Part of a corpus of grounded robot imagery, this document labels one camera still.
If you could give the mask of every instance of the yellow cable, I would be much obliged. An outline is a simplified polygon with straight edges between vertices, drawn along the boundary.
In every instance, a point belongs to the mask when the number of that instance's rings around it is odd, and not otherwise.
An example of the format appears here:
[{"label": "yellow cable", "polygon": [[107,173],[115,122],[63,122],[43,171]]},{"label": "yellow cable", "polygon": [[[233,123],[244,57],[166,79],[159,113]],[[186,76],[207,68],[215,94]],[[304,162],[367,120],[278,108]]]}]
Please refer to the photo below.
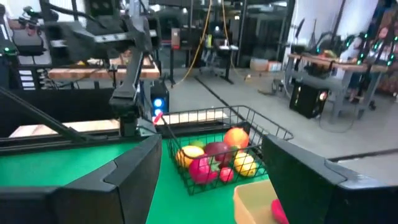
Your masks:
[{"label": "yellow cable", "polygon": [[207,9],[207,16],[206,16],[206,21],[205,21],[205,27],[204,27],[204,29],[203,29],[203,33],[201,34],[200,42],[199,42],[197,51],[196,51],[196,53],[195,53],[195,56],[194,56],[194,58],[193,58],[193,61],[192,61],[192,63],[191,63],[191,66],[189,67],[189,69],[188,69],[187,73],[184,75],[184,77],[183,77],[180,81],[178,81],[175,85],[180,84],[181,82],[184,81],[184,79],[186,79],[186,78],[188,77],[188,75],[190,74],[190,72],[191,72],[191,70],[192,70],[192,68],[193,68],[193,66],[194,66],[194,64],[195,64],[195,62],[196,62],[196,60],[197,60],[200,47],[201,47],[201,45],[202,45],[202,43],[203,43],[203,40],[205,39],[205,34],[206,34],[206,30],[207,30],[207,25],[208,25],[208,23],[209,23],[210,12],[211,12],[211,5],[212,5],[212,4],[213,4],[213,1],[210,0],[210,1],[209,1],[209,8]]}]

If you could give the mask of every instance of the ceiling light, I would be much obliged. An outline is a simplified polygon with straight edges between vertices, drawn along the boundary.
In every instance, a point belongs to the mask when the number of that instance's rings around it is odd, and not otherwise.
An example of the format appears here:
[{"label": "ceiling light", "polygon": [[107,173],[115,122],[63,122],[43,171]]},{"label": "ceiling light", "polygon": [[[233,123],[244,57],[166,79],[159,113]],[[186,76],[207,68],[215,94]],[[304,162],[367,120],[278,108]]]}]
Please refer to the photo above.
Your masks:
[{"label": "ceiling light", "polygon": [[160,11],[160,5],[158,5],[158,4],[156,4],[154,6],[149,6],[149,7],[150,7],[150,9],[152,9],[155,12]]},{"label": "ceiling light", "polygon": [[286,1],[274,2],[273,4],[276,5],[276,6],[287,7],[287,2]]}]

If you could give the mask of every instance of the green table surface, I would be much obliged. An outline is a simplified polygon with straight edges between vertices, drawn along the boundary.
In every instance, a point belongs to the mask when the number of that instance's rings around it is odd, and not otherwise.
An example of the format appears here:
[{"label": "green table surface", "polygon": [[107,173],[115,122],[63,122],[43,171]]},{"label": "green table surface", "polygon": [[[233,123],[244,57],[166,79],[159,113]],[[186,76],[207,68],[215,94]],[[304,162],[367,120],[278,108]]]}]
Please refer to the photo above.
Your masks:
[{"label": "green table surface", "polygon": [[[219,134],[213,140],[221,139],[222,134]],[[65,185],[135,145],[136,142],[0,157],[0,187]],[[190,196],[169,157],[166,140],[162,146],[160,175],[147,223],[234,223],[234,188],[267,179],[265,175]]]}]

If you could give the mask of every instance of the wooden desk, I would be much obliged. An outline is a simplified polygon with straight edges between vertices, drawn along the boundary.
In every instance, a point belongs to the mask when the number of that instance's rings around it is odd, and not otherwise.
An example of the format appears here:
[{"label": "wooden desk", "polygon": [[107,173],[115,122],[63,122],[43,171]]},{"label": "wooden desk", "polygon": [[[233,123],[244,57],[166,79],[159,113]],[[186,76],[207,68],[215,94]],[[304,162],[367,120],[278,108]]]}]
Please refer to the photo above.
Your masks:
[{"label": "wooden desk", "polygon": [[[111,60],[111,63],[116,65],[124,65],[124,61],[121,58]],[[155,63],[151,62],[151,59],[144,59],[144,66],[141,70],[141,78],[157,79],[160,77],[160,71]],[[119,68],[116,72],[116,79],[120,80],[126,75],[125,68]],[[111,74],[106,69],[77,69],[77,68],[55,68],[49,71],[49,78],[51,79],[83,79],[83,78],[94,78],[103,79],[110,78]]]},{"label": "wooden desk", "polygon": [[[177,113],[163,116],[168,124],[178,124],[178,123],[196,123],[198,121],[214,121],[216,119],[228,118],[227,114],[222,111],[207,111],[202,113]],[[159,120],[158,125],[162,125],[163,121]],[[82,122],[72,122],[64,123],[65,126],[71,127],[78,132],[87,131],[105,131],[119,129],[119,121],[103,120],[103,121],[82,121]],[[9,138],[18,137],[28,137],[28,136],[41,136],[48,134],[56,134],[55,131],[48,128],[43,124],[39,125],[26,125],[17,128]]]},{"label": "wooden desk", "polygon": [[[302,59],[307,62],[324,65],[326,67],[329,67],[330,63],[333,62],[333,68],[340,68],[351,72],[365,72],[368,69],[368,66],[365,63],[363,63],[362,65],[357,65],[355,63],[340,62],[337,58],[323,58],[317,55],[298,54],[289,54],[288,57],[293,59]],[[386,72],[387,70],[388,67],[383,65],[372,65],[371,67],[371,72]]]}]

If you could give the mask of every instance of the blue light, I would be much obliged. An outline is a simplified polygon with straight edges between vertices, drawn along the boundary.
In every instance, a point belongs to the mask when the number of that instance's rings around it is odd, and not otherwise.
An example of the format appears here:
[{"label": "blue light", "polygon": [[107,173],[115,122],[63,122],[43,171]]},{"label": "blue light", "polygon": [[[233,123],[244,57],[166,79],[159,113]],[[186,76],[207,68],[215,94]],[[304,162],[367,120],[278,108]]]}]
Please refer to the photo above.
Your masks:
[{"label": "blue light", "polygon": [[162,105],[163,105],[163,100],[162,99],[156,98],[154,100],[154,106],[155,107],[161,107]]},{"label": "blue light", "polygon": [[159,115],[161,112],[163,112],[161,109],[156,109],[155,110],[155,116]]}]

